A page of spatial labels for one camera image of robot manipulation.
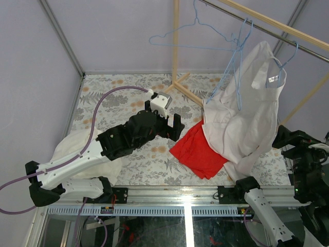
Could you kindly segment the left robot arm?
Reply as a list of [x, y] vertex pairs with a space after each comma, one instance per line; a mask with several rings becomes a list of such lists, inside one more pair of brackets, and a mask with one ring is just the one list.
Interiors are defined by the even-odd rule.
[[156, 136], [179, 140], [184, 129], [181, 116], [173, 115], [173, 125], [168, 117], [145, 102], [144, 110], [131, 116], [122, 125], [112, 127], [93, 139], [82, 153], [75, 151], [58, 160], [39, 164], [30, 161], [25, 165], [29, 176], [29, 193], [36, 207], [48, 206], [60, 199], [85, 199], [88, 202], [107, 203], [113, 199], [108, 178], [97, 176], [75, 179], [73, 176], [88, 168], [116, 161], [130, 155]]

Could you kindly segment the white button shirt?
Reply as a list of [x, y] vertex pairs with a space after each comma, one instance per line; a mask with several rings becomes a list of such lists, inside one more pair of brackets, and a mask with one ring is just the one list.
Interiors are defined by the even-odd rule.
[[252, 167], [271, 150], [276, 136], [279, 96], [285, 85], [265, 87], [273, 57], [268, 42], [262, 41], [243, 60], [240, 111], [233, 77], [225, 90], [208, 104], [204, 101], [205, 138], [213, 151], [228, 160], [224, 168], [234, 181], [251, 176]]

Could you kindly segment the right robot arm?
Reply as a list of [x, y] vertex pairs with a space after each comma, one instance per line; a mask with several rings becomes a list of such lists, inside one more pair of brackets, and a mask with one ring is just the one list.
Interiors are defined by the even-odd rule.
[[[265, 227], [271, 246], [328, 246], [328, 141], [321, 142], [303, 131], [278, 127], [272, 147], [280, 149], [292, 162], [293, 184], [275, 193], [263, 190], [254, 177], [236, 182], [235, 199], [246, 203]], [[274, 211], [273, 206], [295, 206], [299, 211], [304, 241], [290, 231]]]

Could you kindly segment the cream white garment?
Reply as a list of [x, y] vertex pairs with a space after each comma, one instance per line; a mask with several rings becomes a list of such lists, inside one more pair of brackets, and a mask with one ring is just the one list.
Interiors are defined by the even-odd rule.
[[[76, 151], [81, 151], [90, 135], [90, 129], [81, 129], [72, 131], [55, 148], [51, 161], [56, 161]], [[78, 171], [75, 171], [72, 179], [91, 179], [96, 177], [108, 178], [110, 184], [114, 186], [118, 182], [118, 176], [122, 169], [122, 159], [118, 158], [110, 161], [106, 157], [101, 157], [98, 164], [93, 165], [87, 162], [80, 165]]]

